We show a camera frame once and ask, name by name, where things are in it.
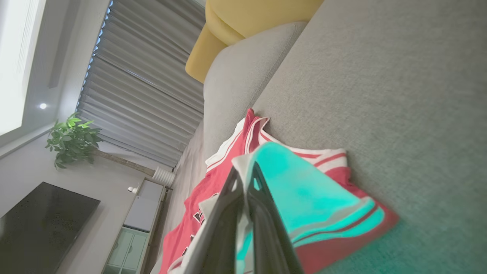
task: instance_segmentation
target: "floor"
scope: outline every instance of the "floor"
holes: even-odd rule
[[[154,239],[144,273],[150,273],[157,259],[162,256],[162,242],[166,234],[176,228],[185,212],[184,201],[193,188],[204,178],[206,171],[203,158],[203,122],[200,123],[193,138],[189,141],[178,165],[174,169],[176,178],[173,190],[168,193],[166,204],[156,224]]]

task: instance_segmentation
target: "gray curtain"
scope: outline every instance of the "gray curtain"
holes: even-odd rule
[[[203,85],[185,72],[205,23],[192,0],[114,0],[77,110],[110,143],[176,166],[203,118]]]

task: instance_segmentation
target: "gray fabric upholstery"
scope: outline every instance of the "gray fabric upholstery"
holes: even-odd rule
[[[323,274],[485,273],[487,2],[326,0],[257,99],[401,217]]]
[[[284,24],[222,50],[204,84],[204,156],[228,139],[289,52],[305,22]]]

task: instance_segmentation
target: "cabinet door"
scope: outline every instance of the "cabinet door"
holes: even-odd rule
[[[125,259],[124,268],[138,269],[139,263],[142,259],[142,253],[146,244],[147,236],[135,235],[132,240],[132,245],[129,247],[127,259]]]
[[[108,260],[109,264],[122,266],[123,259],[129,250],[130,242],[132,241],[133,236],[133,233],[124,230],[120,231],[115,248],[113,249],[110,259]]]

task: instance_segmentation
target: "black television screen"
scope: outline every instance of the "black television screen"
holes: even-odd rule
[[[0,219],[0,273],[54,274],[99,203],[41,183]]]

